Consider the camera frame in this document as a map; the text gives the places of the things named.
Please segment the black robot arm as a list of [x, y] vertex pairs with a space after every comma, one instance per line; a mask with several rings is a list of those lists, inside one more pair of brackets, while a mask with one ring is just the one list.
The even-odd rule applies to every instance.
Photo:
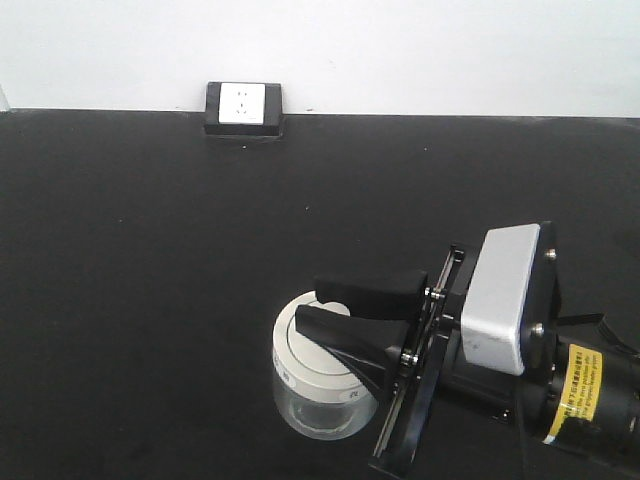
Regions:
[[346, 314], [300, 306], [297, 331], [354, 374], [389, 411], [372, 454], [374, 468], [404, 478], [439, 392], [492, 415], [520, 434], [629, 475], [639, 472], [639, 355], [609, 331], [599, 314], [571, 317], [595, 324], [606, 348], [559, 336], [560, 293], [549, 245], [532, 250], [512, 332], [521, 365], [500, 365], [488, 341], [474, 340], [471, 307], [482, 286], [505, 272], [484, 271], [483, 249], [452, 245], [435, 285], [426, 274], [369, 281], [320, 278], [321, 301]]

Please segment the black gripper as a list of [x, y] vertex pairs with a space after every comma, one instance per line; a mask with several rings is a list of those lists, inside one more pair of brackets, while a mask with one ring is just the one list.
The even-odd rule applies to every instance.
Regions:
[[[477, 247], [451, 245], [438, 280], [428, 287], [424, 270], [318, 275], [317, 300], [341, 303], [355, 317], [296, 308], [296, 331], [344, 364], [375, 399], [388, 399], [394, 384], [369, 461], [380, 472], [410, 473], [440, 393], [501, 424], [515, 423], [515, 380], [475, 366], [463, 354], [461, 313], [478, 256]], [[413, 327], [407, 323], [418, 317]]]

